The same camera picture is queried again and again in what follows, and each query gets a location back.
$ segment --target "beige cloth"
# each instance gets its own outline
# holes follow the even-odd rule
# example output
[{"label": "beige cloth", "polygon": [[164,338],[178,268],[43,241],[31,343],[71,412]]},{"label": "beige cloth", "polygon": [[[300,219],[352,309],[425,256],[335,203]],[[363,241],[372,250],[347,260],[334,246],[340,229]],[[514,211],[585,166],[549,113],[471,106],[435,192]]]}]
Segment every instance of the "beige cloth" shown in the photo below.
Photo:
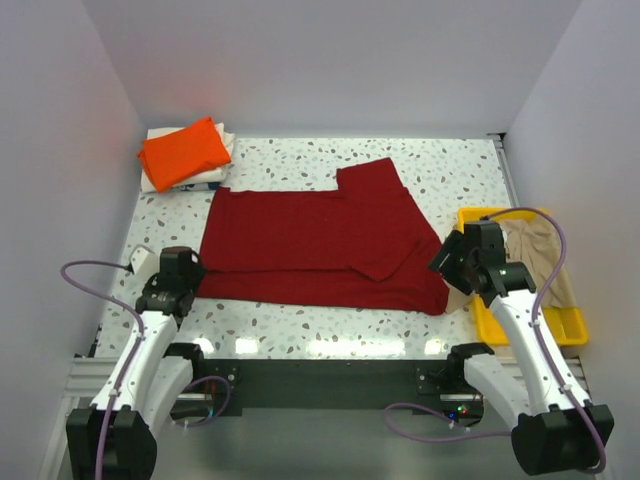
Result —
[{"label": "beige cloth", "polygon": [[[530,222],[525,220],[503,220],[499,222],[506,233],[507,262],[523,262],[536,284],[538,291],[551,275],[560,257],[560,239],[553,226],[544,218],[536,216]],[[471,301],[467,296],[449,287],[447,313],[455,312]],[[543,308],[577,307],[576,297],[567,270],[562,267],[542,299]]]}]

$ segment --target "folded white towel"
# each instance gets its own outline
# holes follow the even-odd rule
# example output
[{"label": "folded white towel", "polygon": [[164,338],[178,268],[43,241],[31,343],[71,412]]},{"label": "folded white towel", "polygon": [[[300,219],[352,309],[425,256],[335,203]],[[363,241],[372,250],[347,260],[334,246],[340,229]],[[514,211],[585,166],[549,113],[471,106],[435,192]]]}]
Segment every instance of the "folded white towel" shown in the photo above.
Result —
[{"label": "folded white towel", "polygon": [[[227,133],[224,131],[224,123],[216,123],[216,131],[220,135],[222,139],[222,143],[224,144],[224,148],[229,152],[229,156],[233,155],[233,142],[236,139],[236,136],[233,133]],[[147,131],[147,140],[152,138],[164,137],[165,135],[169,135],[170,133],[177,132],[178,130],[182,130],[184,127],[179,128],[150,128]],[[191,185],[194,183],[212,183],[212,182],[222,182],[227,177],[227,165],[222,167],[218,167],[214,170],[207,170],[206,172],[199,173],[194,175],[193,177],[189,177],[182,182],[176,183],[174,187],[179,187],[182,185]],[[151,180],[147,176],[147,172],[142,169],[142,177],[140,178],[140,189],[144,193],[156,192],[156,187],[153,186]]]}]

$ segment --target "yellow tray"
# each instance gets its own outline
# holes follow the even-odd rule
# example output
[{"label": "yellow tray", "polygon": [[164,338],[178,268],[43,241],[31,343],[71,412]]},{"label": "yellow tray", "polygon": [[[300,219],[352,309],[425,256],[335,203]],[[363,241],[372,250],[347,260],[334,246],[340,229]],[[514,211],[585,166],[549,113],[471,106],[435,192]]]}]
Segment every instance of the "yellow tray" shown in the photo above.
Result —
[{"label": "yellow tray", "polygon": [[[465,222],[475,222],[484,215],[505,208],[507,207],[461,208],[458,210],[458,229],[464,231]],[[500,215],[496,220],[519,219],[530,222],[535,215],[533,212],[511,212]],[[476,296],[471,301],[471,311],[481,341],[489,345],[509,345],[504,330],[489,309],[484,306],[480,297]],[[542,311],[558,345],[585,345],[589,341],[584,318],[582,318],[582,312],[579,308],[544,308]]]}]

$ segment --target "stack of folded clothes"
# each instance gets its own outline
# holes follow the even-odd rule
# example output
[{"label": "stack of folded clothes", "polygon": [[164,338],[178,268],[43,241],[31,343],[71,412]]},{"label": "stack of folded clothes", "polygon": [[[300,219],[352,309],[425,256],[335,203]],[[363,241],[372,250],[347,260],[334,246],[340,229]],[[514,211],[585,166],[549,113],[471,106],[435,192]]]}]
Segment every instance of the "stack of folded clothes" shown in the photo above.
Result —
[{"label": "stack of folded clothes", "polygon": [[147,132],[138,158],[144,193],[215,190],[227,176],[235,135],[205,117],[186,128]]}]

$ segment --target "black metal bar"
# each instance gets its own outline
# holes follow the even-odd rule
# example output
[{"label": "black metal bar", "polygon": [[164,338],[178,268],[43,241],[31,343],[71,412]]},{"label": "black metal bar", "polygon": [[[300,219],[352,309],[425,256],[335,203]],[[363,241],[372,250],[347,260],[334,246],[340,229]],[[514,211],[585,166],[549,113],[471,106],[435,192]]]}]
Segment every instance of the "black metal bar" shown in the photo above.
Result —
[{"label": "black metal bar", "polygon": [[225,414],[245,408],[374,409],[412,402],[446,410],[441,394],[475,393],[443,378],[445,360],[203,360],[200,374],[229,379]]}]

